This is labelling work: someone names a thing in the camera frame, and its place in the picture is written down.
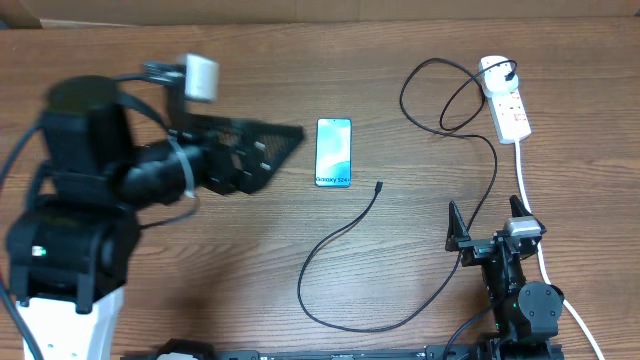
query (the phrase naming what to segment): black cable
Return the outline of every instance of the black cable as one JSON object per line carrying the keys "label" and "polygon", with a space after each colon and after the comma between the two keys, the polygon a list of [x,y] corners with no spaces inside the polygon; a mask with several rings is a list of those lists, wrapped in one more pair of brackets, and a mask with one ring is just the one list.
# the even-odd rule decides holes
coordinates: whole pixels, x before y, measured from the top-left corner
{"label": "black cable", "polygon": [[[411,79],[413,79],[413,77],[420,71],[422,70],[424,67],[426,67],[427,65],[431,64],[431,63],[443,63],[443,64],[447,64],[450,66],[453,66],[459,70],[461,70],[462,72],[464,72],[465,74],[467,74],[469,76],[469,80],[467,80],[464,84],[462,84],[458,90],[456,90],[456,92],[451,96],[451,98],[449,98],[449,101],[447,101],[444,109],[442,110],[442,113],[440,114],[440,128],[443,131],[449,131],[449,132],[443,132],[443,131],[438,131],[435,129],[431,129],[429,127],[426,127],[422,124],[420,124],[415,118],[413,118],[413,116],[411,116],[407,109],[404,106],[404,92],[407,88],[407,85],[409,85],[409,82],[411,82]],[[476,74],[472,74],[469,70],[465,69],[462,65],[458,65],[452,61],[446,60],[446,59],[440,59],[440,58],[432,58],[429,59],[427,61],[424,61],[423,63],[421,63],[420,65],[418,65],[418,67],[416,67],[411,74],[409,75],[409,77],[407,77],[407,79],[405,80],[404,84],[402,85],[402,90],[400,91],[400,109],[402,110],[402,112],[404,113],[404,115],[407,117],[407,119],[409,119],[411,122],[413,122],[416,126],[418,126],[419,128],[429,131],[431,133],[437,134],[437,135],[442,135],[442,136],[449,136],[449,137],[455,137],[455,138],[460,138],[460,139],[464,139],[464,138],[479,138],[484,140],[489,147],[491,148],[491,152],[493,153],[493,159],[494,159],[494,169],[493,169],[493,176],[491,178],[491,182],[489,183],[489,186],[487,187],[487,191],[484,193],[484,195],[482,196],[482,199],[480,200],[480,202],[478,203],[478,205],[476,206],[476,209],[473,212],[473,215],[471,216],[471,218],[469,219],[469,223],[467,225],[467,229],[471,229],[471,225],[473,225],[473,220],[475,219],[476,215],[478,214],[478,211],[480,211],[480,208],[482,207],[482,204],[484,203],[484,201],[486,200],[487,196],[489,196],[489,192],[491,192],[491,188],[493,187],[493,184],[496,180],[496,175],[498,173],[498,155],[496,154],[495,148],[493,147],[493,145],[491,144],[491,142],[489,142],[489,140],[487,140],[487,138],[485,138],[484,136],[481,135],[475,135],[475,134],[469,134],[469,135],[458,135],[458,134],[453,134],[452,132],[455,132],[457,130],[460,130],[461,128],[463,128],[465,125],[469,124],[479,113],[480,111],[482,111],[484,104],[486,102],[486,98],[484,96],[484,93],[482,92],[482,85],[480,84],[480,82],[478,82],[477,77],[484,74],[484,72],[486,72],[487,70],[496,67],[496,66],[500,66],[504,63],[512,63],[514,64],[513,69],[511,70],[511,72],[509,74],[506,75],[506,79],[507,80],[511,80],[511,78],[513,78],[513,76],[515,75],[515,70],[517,68],[517,63],[513,60],[505,60],[505,61],[501,61],[498,62],[496,64],[493,64],[492,66],[487,67],[486,69],[476,73]],[[453,99],[471,82],[474,81],[477,85],[478,88],[480,90],[480,95],[481,95],[481,99],[482,99],[482,103],[480,104],[480,107],[478,108],[478,110],[471,115],[471,117],[469,119],[467,119],[465,122],[463,122],[462,124],[455,126],[453,128],[446,128],[443,125],[443,118],[444,118],[444,114],[446,113],[447,109],[449,108],[449,105],[451,104],[451,102],[453,101]],[[449,283],[449,280],[451,280],[451,278],[453,277],[453,275],[455,274],[456,270],[458,269],[458,266],[460,265],[460,259],[461,259],[461,253],[458,253],[458,258],[456,259],[456,263],[453,266],[453,269],[451,270],[451,273],[449,273],[449,276],[447,276],[447,278],[445,279],[445,281],[442,283],[442,285],[440,285],[440,287],[438,288],[438,290],[436,290],[433,295],[431,295],[431,297],[429,299],[427,299],[427,301],[418,308],[418,310],[416,310],[415,312],[413,312],[411,315],[409,315],[406,319],[393,324],[393,325],[389,325],[389,326],[384,326],[384,327],[379,327],[379,328],[370,328],[370,329],[355,329],[355,328],[349,328],[349,327],[345,327],[345,326],[340,326],[340,325],[334,325],[331,323],[328,323],[326,321],[322,321],[318,318],[316,318],[315,316],[313,316],[308,310],[307,308],[304,306],[304,303],[302,301],[302,296],[300,295],[300,288],[302,286],[302,277],[304,276],[304,272],[307,269],[307,266],[309,266],[309,263],[311,262],[311,259],[313,259],[313,257],[318,253],[318,249],[322,246],[322,244],[324,244],[327,240],[329,240],[331,237],[333,237],[334,235],[338,234],[341,231],[344,231],[350,227],[352,227],[353,225],[357,224],[360,220],[362,220],[362,218],[364,218],[364,216],[369,212],[369,209],[371,209],[371,206],[373,206],[373,203],[375,202],[376,198],[378,197],[378,193],[380,192],[380,189],[382,189],[382,183],[378,182],[379,186],[376,185],[376,193],[373,197],[373,199],[371,200],[371,203],[369,204],[369,206],[365,209],[365,211],[360,214],[360,216],[358,216],[355,220],[353,220],[352,222],[350,222],[349,224],[343,226],[342,228],[332,232],[331,234],[329,234],[327,237],[325,237],[324,239],[322,239],[322,241],[320,241],[315,248],[313,248],[313,250],[311,250],[311,253],[309,254],[309,256],[307,257],[307,260],[304,262],[304,264],[302,265],[302,270],[300,271],[300,276],[298,277],[298,287],[297,287],[297,292],[298,292],[298,302],[300,303],[300,307],[302,308],[302,311],[304,311],[304,313],[313,321],[330,327],[330,328],[334,328],[334,329],[338,329],[338,330],[343,330],[343,331],[348,331],[348,332],[357,332],[357,333],[377,333],[377,332],[384,332],[384,331],[389,331],[389,330],[393,330],[393,329],[397,329],[400,326],[408,323],[409,321],[413,320],[416,316],[418,316],[418,314],[420,314],[424,309],[427,308],[427,306],[429,306],[431,304],[431,302],[433,302],[433,300],[435,300],[435,298],[440,294],[440,292],[442,292],[442,290],[445,288],[445,286],[447,286],[447,284]]]}
{"label": "black cable", "polygon": [[175,223],[187,220],[188,218],[195,215],[198,212],[198,209],[200,209],[200,198],[196,196],[193,199],[193,205],[191,206],[191,209],[189,209],[187,212],[169,219],[164,219],[164,220],[152,222],[149,224],[140,225],[140,230],[145,230],[145,229],[149,229],[156,226],[175,224]]}
{"label": "black cable", "polygon": [[[467,81],[465,81],[454,93],[453,95],[449,98],[449,100],[447,101],[444,109],[442,110],[442,113],[440,114],[440,120],[439,120],[439,125],[440,125],[440,129],[442,129],[443,131],[439,131],[439,130],[435,130],[432,128],[429,128],[427,126],[422,125],[420,122],[418,122],[413,116],[411,116],[411,114],[409,114],[409,112],[407,111],[406,107],[404,106],[404,92],[407,88],[407,86],[409,85],[409,83],[411,82],[411,79],[413,79],[413,77],[420,72],[420,70],[422,70],[423,68],[425,68],[426,66],[433,64],[433,63],[442,63],[442,64],[446,64],[446,65],[450,65],[452,67],[455,67],[456,69],[464,72],[465,74],[467,74],[469,76],[469,79]],[[506,75],[506,80],[509,81],[511,80],[514,76],[515,76],[515,70],[518,66],[518,64],[513,61],[513,60],[505,60],[505,61],[500,61],[497,62],[487,68],[485,68],[484,70],[481,70],[479,72],[477,72],[476,74],[472,74],[469,70],[467,70],[466,68],[464,68],[462,65],[456,64],[452,61],[446,60],[446,59],[440,59],[440,58],[432,58],[432,59],[428,59],[424,62],[422,62],[420,65],[418,65],[412,72],[411,74],[409,74],[409,77],[405,80],[404,84],[402,85],[402,90],[400,91],[400,99],[399,99],[399,103],[400,103],[400,109],[402,110],[402,113],[407,117],[407,119],[409,121],[411,121],[412,123],[414,123],[416,126],[418,126],[419,128],[426,130],[430,133],[436,134],[436,135],[441,135],[441,136],[446,136],[446,137],[452,137],[452,138],[458,138],[458,139],[469,139],[469,138],[476,138],[476,139],[480,139],[482,141],[484,141],[485,143],[487,143],[487,145],[489,145],[489,148],[491,149],[491,153],[493,154],[493,175],[491,177],[491,181],[489,182],[489,186],[487,187],[487,190],[485,191],[484,195],[482,196],[482,198],[480,199],[480,202],[478,202],[478,205],[476,206],[475,210],[473,211],[473,215],[471,215],[471,219],[469,219],[469,225],[467,226],[467,228],[471,228],[471,224],[473,223],[473,220],[475,219],[476,215],[478,214],[478,212],[480,211],[480,208],[482,207],[482,204],[484,204],[484,201],[487,199],[487,197],[489,196],[489,193],[491,192],[491,189],[493,188],[493,184],[495,183],[496,180],[496,175],[498,173],[498,155],[496,153],[496,149],[493,147],[493,144],[491,144],[491,142],[484,136],[482,135],[477,135],[477,134],[455,134],[455,131],[458,131],[460,129],[462,129],[465,125],[469,124],[479,113],[480,111],[482,111],[482,109],[484,108],[484,104],[486,102],[486,97],[484,96],[484,92],[482,91],[482,84],[480,84],[480,82],[478,81],[478,76],[484,74],[486,71],[488,71],[489,69],[492,69],[496,66],[500,66],[502,64],[505,63],[511,63],[513,64],[513,69],[511,70],[511,72],[509,72]],[[444,119],[444,115],[447,111],[447,109],[449,108],[449,105],[451,104],[451,102],[453,102],[453,99],[467,86],[469,85],[471,82],[475,82],[476,85],[478,86],[478,90],[480,91],[480,97],[482,99],[482,103],[480,104],[480,107],[478,107],[478,110],[476,110],[476,112],[466,121],[464,121],[462,124],[458,125],[458,126],[454,126],[452,128],[447,128],[444,126],[443,124],[443,119]],[[493,304],[491,304],[490,306],[488,306],[486,309],[482,310],[480,313],[478,313],[476,316],[472,317],[471,319],[469,319],[466,323],[464,323],[449,339],[449,341],[447,342],[447,345],[445,346],[442,358],[443,360],[446,360],[447,355],[449,353],[449,349],[451,348],[451,345],[453,345],[453,342],[458,338],[458,336],[460,336],[460,334],[467,328],[469,327],[471,324],[473,324],[474,322],[476,322],[478,319],[482,318],[484,315],[486,315],[489,311],[491,311],[494,307],[496,307],[499,303],[502,302],[502,299],[499,301],[494,302]]]}
{"label": "black cable", "polygon": [[447,342],[447,345],[444,347],[444,352],[442,353],[442,360],[447,360],[447,356],[449,355],[449,349],[451,349],[451,346],[453,346],[454,341],[456,341],[458,336],[460,336],[460,334],[462,334],[462,332],[466,328],[468,328],[474,322],[476,322],[479,319],[481,319],[482,317],[484,317],[489,311],[493,310],[498,305],[500,305],[504,301],[504,299],[509,295],[509,270],[507,269],[508,260],[507,260],[507,253],[506,253],[506,249],[505,249],[506,246],[507,245],[506,245],[505,242],[501,242],[500,243],[500,251],[502,252],[502,260],[504,262],[503,267],[504,267],[505,283],[506,283],[506,286],[507,286],[507,289],[506,289],[506,292],[504,293],[504,296],[502,296],[502,298],[499,299],[498,301],[494,301],[491,305],[486,307],[484,310],[482,310],[481,312],[476,314],[471,319],[467,320],[466,323],[464,323],[458,330],[456,330],[455,333],[453,333],[453,335],[451,335],[451,338],[449,338],[449,341]]}
{"label": "black cable", "polygon": [[144,74],[126,74],[126,75],[115,76],[113,77],[113,80],[117,82],[134,81],[134,80],[146,81],[147,77]]}
{"label": "black cable", "polygon": [[311,320],[317,322],[318,324],[321,324],[321,325],[324,325],[324,326],[328,326],[330,328],[334,328],[334,329],[338,329],[338,330],[349,331],[349,332],[357,332],[357,333],[378,333],[378,332],[384,332],[384,331],[397,329],[400,326],[402,326],[402,325],[408,323],[409,321],[413,320],[416,316],[418,316],[418,314],[420,314],[422,312],[422,310],[424,310],[427,306],[429,306],[429,304],[431,304],[431,302],[444,289],[444,287],[447,285],[447,283],[449,283],[449,280],[451,280],[451,278],[453,277],[453,274],[455,273],[456,269],[458,268],[458,265],[460,264],[460,254],[458,254],[458,260],[456,261],[456,264],[453,267],[453,271],[451,271],[451,273],[449,274],[447,279],[442,283],[442,285],[440,285],[438,290],[436,290],[436,292],[434,292],[433,295],[431,295],[431,297],[422,306],[420,306],[420,308],[418,308],[418,310],[414,311],[411,315],[409,315],[404,320],[402,320],[402,321],[400,321],[398,323],[395,323],[393,325],[384,326],[384,327],[378,327],[378,328],[370,328],[370,329],[355,329],[355,328],[349,328],[349,327],[346,327],[346,326],[334,325],[334,324],[328,323],[326,321],[322,321],[322,320],[318,319],[317,317],[313,316],[309,312],[309,310],[307,310],[307,308],[304,306],[304,302],[302,301],[302,296],[300,294],[300,289],[302,287],[302,277],[304,276],[304,273],[307,270],[307,267],[309,266],[309,263],[311,262],[311,259],[313,259],[318,254],[320,247],[325,242],[327,242],[327,240],[331,239],[334,235],[338,234],[341,231],[344,231],[346,229],[350,229],[351,227],[355,226],[358,222],[360,222],[360,220],[362,220],[367,215],[367,213],[369,212],[369,210],[373,206],[373,203],[376,201],[376,198],[378,197],[378,193],[380,193],[381,190],[382,190],[382,182],[378,181],[378,183],[376,184],[375,195],[373,196],[373,199],[371,199],[371,202],[369,203],[369,206],[367,206],[367,208],[362,212],[362,214],[360,214],[360,216],[355,218],[352,222],[350,222],[347,225],[341,227],[340,229],[332,232],[327,237],[322,239],[322,241],[320,241],[313,248],[313,250],[311,250],[311,253],[307,257],[307,260],[305,260],[304,264],[302,265],[302,270],[300,270],[300,276],[298,277],[298,288],[297,288],[297,291],[298,291],[298,302],[300,303],[300,307],[302,308],[302,311],[304,311],[304,313]]}
{"label": "black cable", "polygon": [[[40,130],[39,125],[35,125],[31,127],[29,130],[27,130],[27,132],[24,133],[24,135],[22,135],[20,140],[18,140],[18,143],[14,146],[13,150],[11,150],[11,153],[9,154],[7,161],[2,166],[2,171],[0,171],[0,193],[2,193],[2,187],[4,186],[4,181],[9,175],[9,172],[11,171],[11,167],[13,166],[13,163],[16,161],[16,159],[18,158],[18,155],[20,155],[20,152],[22,151],[24,146],[27,144],[27,142],[29,142],[29,139],[31,139],[31,137],[38,130]],[[27,343],[27,346],[29,347],[29,350],[31,350],[31,354],[33,355],[34,360],[44,360],[44,357],[42,356],[42,352],[38,347],[38,343],[36,342],[36,339],[33,337],[33,334],[31,334],[31,331],[29,330],[29,327],[27,326],[27,324],[25,324],[24,320],[22,319],[22,316],[20,316],[18,309],[16,309],[15,307],[15,303],[11,300],[11,295],[9,295],[9,291],[7,290],[7,287],[5,286],[4,281],[2,280],[1,274],[0,274],[0,298],[2,299],[2,304],[4,305],[5,309],[7,309],[7,313],[11,317],[11,320],[13,320],[14,324],[18,328],[18,331],[20,331],[20,335],[22,335],[22,337],[24,338],[24,341]]]}
{"label": "black cable", "polygon": [[482,311],[477,313],[474,317],[472,317],[471,319],[467,320],[466,323],[462,324],[462,326],[460,326],[460,328],[458,330],[456,330],[455,333],[453,333],[453,335],[451,336],[451,338],[447,342],[447,345],[444,347],[444,352],[442,353],[442,360],[447,360],[447,356],[449,354],[449,349],[451,349],[451,346],[453,346],[453,342],[456,341],[458,336],[460,336],[460,334],[462,334],[462,332],[465,331],[469,326],[473,325],[473,323],[475,323],[476,321],[482,319],[485,315],[487,315],[487,313],[489,311],[493,310],[496,306],[498,306],[500,303],[502,303],[502,300],[503,299],[500,299],[498,301],[494,301],[491,305],[489,305],[486,308],[484,308]]}
{"label": "black cable", "polygon": [[137,111],[138,113],[148,117],[153,122],[158,124],[162,128],[162,130],[164,130],[164,132],[169,132],[169,128],[164,123],[164,120],[162,120],[162,116],[144,101],[131,94],[127,94],[124,91],[120,91],[119,103],[126,108]]}

